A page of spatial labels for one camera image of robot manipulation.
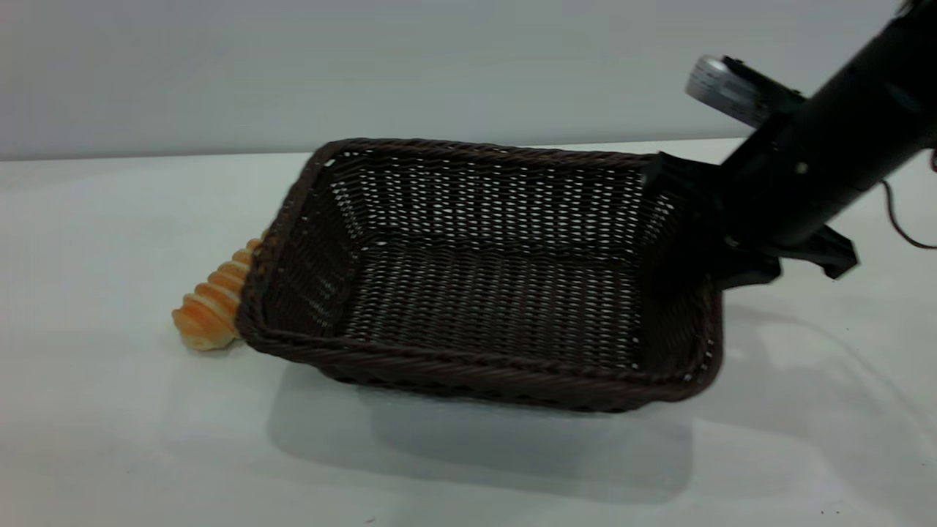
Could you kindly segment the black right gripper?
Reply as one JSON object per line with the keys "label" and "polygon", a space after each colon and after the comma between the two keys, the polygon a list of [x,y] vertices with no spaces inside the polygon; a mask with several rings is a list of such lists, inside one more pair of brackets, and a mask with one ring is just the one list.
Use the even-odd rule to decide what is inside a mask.
{"label": "black right gripper", "polygon": [[829,227],[843,184],[826,180],[849,113],[837,100],[808,100],[770,117],[719,165],[657,154],[643,183],[643,289],[766,285],[782,276],[783,259],[834,280],[853,270],[852,241]]}

